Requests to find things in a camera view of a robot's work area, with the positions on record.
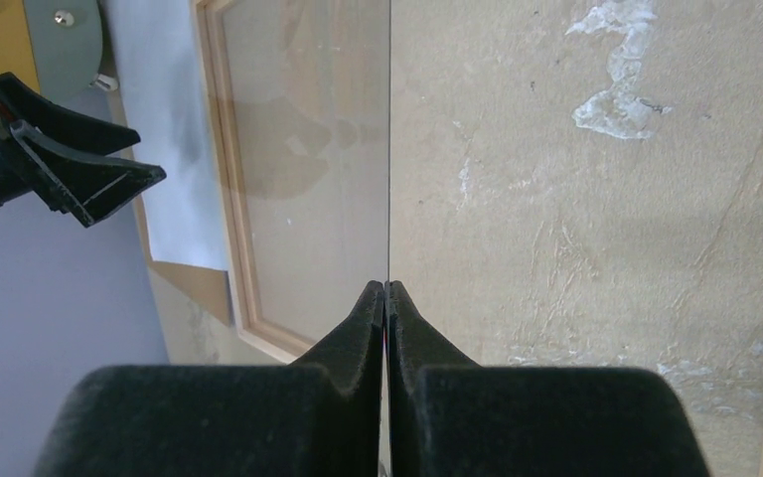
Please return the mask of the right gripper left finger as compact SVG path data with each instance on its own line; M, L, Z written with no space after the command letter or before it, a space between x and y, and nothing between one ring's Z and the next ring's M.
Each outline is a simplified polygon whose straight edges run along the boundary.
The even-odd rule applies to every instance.
M37 476L374 476L383 287L287 365L110 366L70 392Z

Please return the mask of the wooden picture frame with glass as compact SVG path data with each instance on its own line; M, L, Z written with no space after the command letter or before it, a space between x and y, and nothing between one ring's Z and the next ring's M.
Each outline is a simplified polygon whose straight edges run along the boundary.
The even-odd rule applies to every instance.
M763 1L199 1L239 334L368 279L485 365L627 366L763 476Z

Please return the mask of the glossy printed photo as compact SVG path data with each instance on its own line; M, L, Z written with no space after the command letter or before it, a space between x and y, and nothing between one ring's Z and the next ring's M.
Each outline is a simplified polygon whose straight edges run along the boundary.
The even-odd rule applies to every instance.
M229 258L205 86L188 1L106 1L135 158L166 179L143 193L151 256L225 271Z

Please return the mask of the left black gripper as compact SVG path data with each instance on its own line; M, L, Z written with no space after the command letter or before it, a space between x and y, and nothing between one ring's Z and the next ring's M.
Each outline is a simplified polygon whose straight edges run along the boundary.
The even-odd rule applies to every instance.
M18 174L0 141L0 207L32 190L89 228L166 178L160 166L112 155L139 143L137 131L55 104L13 73L0 74L0 103L18 120L9 126Z

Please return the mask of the clear glass pane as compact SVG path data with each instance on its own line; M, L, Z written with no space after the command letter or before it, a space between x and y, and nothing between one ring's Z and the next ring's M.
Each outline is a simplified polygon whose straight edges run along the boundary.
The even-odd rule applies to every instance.
M238 335L287 365L388 272L387 1L212 1L199 19Z

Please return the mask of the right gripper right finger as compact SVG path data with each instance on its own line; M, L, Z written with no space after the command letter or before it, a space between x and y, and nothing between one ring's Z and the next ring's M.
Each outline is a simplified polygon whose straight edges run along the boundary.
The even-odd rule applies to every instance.
M396 476L705 476L667 382L639 368L485 367L386 288Z

